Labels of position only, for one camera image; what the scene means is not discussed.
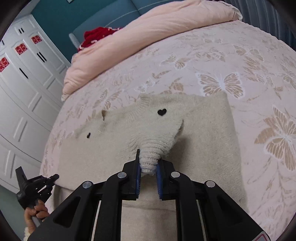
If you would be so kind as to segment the left hand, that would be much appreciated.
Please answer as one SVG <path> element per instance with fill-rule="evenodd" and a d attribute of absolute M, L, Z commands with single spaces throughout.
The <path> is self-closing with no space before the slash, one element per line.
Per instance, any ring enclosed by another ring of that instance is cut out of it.
<path fill-rule="evenodd" d="M 41 200 L 38 200 L 38 204 L 36 204 L 33 208 L 27 207 L 24 212 L 24 219 L 29 234 L 33 233 L 36 229 L 33 217 L 44 220 L 49 215 L 48 208 L 46 208 L 45 203 Z"/>

